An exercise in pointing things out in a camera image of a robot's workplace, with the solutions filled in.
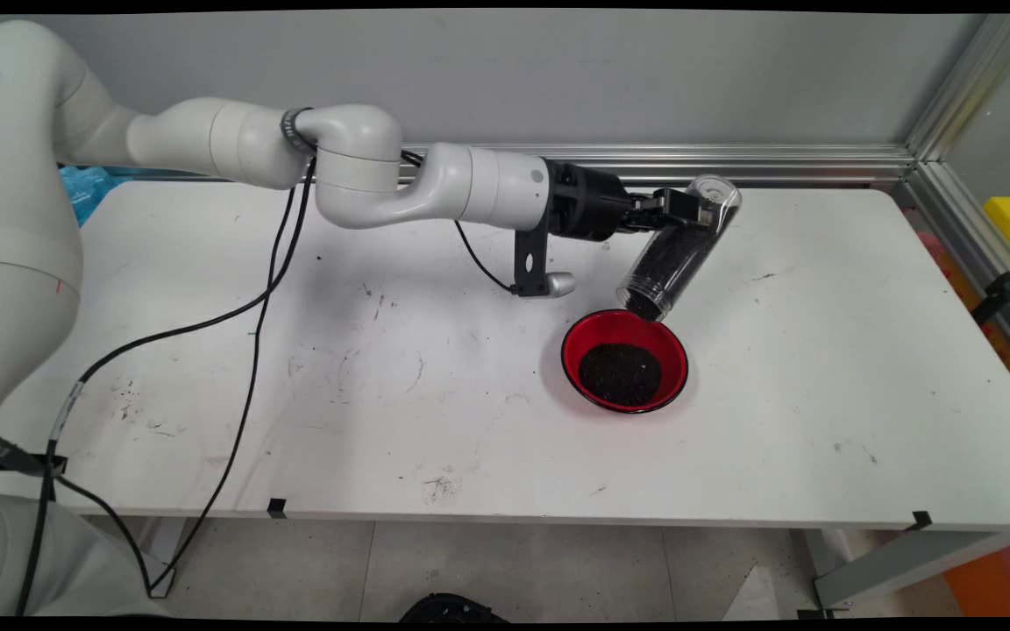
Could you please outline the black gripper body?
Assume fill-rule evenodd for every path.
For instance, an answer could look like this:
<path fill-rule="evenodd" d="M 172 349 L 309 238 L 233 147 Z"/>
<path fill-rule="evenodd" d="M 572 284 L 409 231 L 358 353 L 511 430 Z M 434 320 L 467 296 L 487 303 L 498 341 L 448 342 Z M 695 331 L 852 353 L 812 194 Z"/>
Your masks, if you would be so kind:
<path fill-rule="evenodd" d="M 634 201 L 617 176 L 565 161 L 547 160 L 545 166 L 551 179 L 546 205 L 550 235 L 606 241 L 620 230 Z"/>

